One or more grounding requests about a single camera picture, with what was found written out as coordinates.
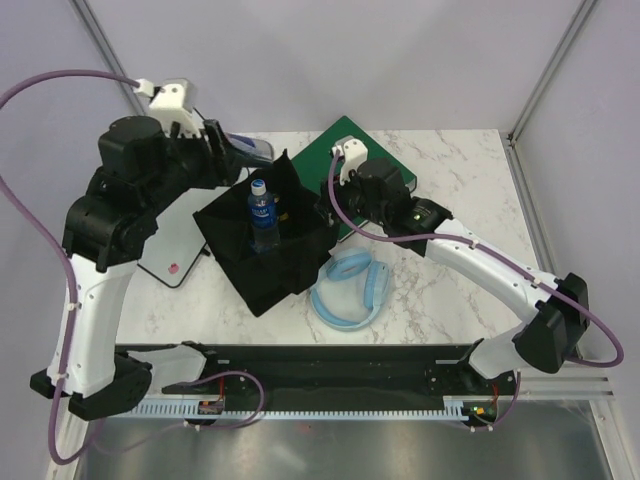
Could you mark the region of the black canvas bag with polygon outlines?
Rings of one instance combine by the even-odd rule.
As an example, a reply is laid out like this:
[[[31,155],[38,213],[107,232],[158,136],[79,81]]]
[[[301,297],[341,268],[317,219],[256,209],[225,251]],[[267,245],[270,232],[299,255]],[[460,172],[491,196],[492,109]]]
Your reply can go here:
[[[325,241],[315,228],[289,233],[279,226],[280,244],[256,253],[248,209],[250,183],[255,179],[264,180],[267,189],[282,198],[300,190],[292,161],[283,153],[271,167],[254,171],[193,217],[215,260],[251,313],[259,317],[288,295],[314,285],[337,241]]]

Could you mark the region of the water bottle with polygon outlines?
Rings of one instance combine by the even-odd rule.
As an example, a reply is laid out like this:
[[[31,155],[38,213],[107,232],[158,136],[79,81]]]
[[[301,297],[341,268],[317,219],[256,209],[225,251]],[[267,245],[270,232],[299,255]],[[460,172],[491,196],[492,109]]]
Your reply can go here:
[[[267,168],[275,161],[274,148],[266,140],[232,133],[227,133],[227,138],[236,149],[244,152],[247,160],[242,160],[242,165],[245,167]]]
[[[276,247],[280,243],[276,202],[264,180],[251,181],[248,209],[254,251],[263,253]]]

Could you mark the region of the green glass bottle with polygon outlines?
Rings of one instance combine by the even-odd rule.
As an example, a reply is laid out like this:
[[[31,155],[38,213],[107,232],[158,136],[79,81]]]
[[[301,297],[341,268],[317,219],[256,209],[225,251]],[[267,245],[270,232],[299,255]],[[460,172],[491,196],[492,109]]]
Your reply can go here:
[[[280,196],[276,196],[274,202],[276,206],[278,225],[280,227],[289,228],[291,225],[289,203]]]

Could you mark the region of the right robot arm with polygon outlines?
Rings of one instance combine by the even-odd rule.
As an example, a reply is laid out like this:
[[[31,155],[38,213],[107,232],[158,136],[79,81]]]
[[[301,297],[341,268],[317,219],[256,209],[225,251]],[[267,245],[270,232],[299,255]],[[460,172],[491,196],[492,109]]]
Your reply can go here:
[[[365,161],[345,180],[320,187],[330,219],[358,218],[380,226],[386,239],[454,269],[507,306],[521,326],[476,341],[462,359],[458,381],[477,394],[494,378],[522,366],[555,374],[572,360],[589,321],[588,287],[580,276],[560,278],[518,262],[467,229],[438,203],[414,196],[385,158]]]

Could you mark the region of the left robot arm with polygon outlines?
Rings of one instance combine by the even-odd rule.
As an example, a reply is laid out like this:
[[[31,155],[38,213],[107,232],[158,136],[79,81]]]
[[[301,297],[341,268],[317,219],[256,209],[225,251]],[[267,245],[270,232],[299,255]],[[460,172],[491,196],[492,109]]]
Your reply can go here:
[[[73,279],[50,365],[30,387],[85,421],[132,410],[150,389],[156,369],[115,347],[124,297],[158,230],[157,219],[190,189],[230,186],[241,169],[220,123],[199,135],[163,128],[149,116],[123,117],[98,140],[101,166],[86,193],[69,208],[62,260]]]

